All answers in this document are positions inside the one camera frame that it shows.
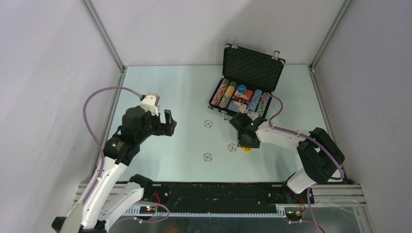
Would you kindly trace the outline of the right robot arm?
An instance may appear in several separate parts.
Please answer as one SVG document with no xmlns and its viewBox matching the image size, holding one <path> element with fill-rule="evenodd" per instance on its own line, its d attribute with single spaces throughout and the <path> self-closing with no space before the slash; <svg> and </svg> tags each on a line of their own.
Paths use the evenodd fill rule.
<svg viewBox="0 0 412 233">
<path fill-rule="evenodd" d="M 282 128 L 251 112 L 237 113 L 229 123 L 238 133 L 238 144 L 231 144 L 231 149 L 258 149 L 262 143 L 269 143 L 298 153 L 303 167 L 281 187 L 283 198 L 289 203 L 297 202 L 313 185 L 333 179 L 336 171 L 339 180 L 344 177 L 344 155 L 322 128 L 308 132 Z"/>
</svg>

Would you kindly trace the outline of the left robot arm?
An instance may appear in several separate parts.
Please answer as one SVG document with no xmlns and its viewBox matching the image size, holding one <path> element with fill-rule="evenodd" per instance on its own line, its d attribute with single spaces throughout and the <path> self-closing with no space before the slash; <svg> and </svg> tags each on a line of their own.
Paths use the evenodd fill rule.
<svg viewBox="0 0 412 233">
<path fill-rule="evenodd" d="M 158 204 L 153 181 L 142 175 L 132 176 L 125 188 L 111 201 L 107 198 L 141 144 L 150 136 L 172 136 L 176 121 L 170 110 L 164 111 L 166 121 L 160 121 L 154 93 L 140 96 L 140 104 L 126 110 L 122 123 L 103 147 L 103 157 L 85 192 L 67 216 L 58 216 L 51 227 L 57 233 L 106 233 L 117 219 L 134 203 Z"/>
</svg>

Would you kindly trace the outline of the yellow big blind button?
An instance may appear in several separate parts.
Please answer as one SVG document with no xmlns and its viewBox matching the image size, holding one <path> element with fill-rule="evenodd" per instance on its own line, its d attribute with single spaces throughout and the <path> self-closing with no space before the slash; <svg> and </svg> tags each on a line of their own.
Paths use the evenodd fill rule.
<svg viewBox="0 0 412 233">
<path fill-rule="evenodd" d="M 252 151 L 252 148 L 242 147 L 242 150 L 243 150 L 244 152 L 251 152 L 251 151 Z"/>
</svg>

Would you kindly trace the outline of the black poker set case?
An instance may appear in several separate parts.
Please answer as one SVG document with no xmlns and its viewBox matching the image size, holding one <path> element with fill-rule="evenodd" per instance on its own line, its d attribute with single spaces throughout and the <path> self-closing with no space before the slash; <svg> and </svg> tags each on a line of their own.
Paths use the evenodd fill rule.
<svg viewBox="0 0 412 233">
<path fill-rule="evenodd" d="M 222 80 L 228 79 L 229 83 L 235 81 L 237 87 L 239 85 L 245 85 L 247 89 L 254 92 L 259 89 L 263 93 L 267 92 L 271 94 L 277 87 L 285 64 L 286 60 L 279 57 L 278 51 L 274 51 L 272 55 L 265 54 L 241 47 L 237 40 L 232 44 L 226 44 L 223 50 L 222 77 L 208 101 L 208 108 L 229 116 L 234 116 L 236 112 L 228 110 L 227 107 L 221 108 L 219 105 L 211 104 L 212 98 Z M 270 100 L 263 116 L 266 115 L 269 104 Z"/>
</svg>

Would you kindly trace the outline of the blue playing card deck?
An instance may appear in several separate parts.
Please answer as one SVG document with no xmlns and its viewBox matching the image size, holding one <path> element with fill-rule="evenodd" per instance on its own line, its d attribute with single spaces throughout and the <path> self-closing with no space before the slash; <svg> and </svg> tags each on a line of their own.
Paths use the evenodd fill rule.
<svg viewBox="0 0 412 233">
<path fill-rule="evenodd" d="M 244 111 L 247 110 L 248 103 L 249 102 L 247 101 L 243 103 L 236 100 L 231 100 L 227 108 L 228 110 L 231 110 L 236 113 L 244 113 Z"/>
</svg>

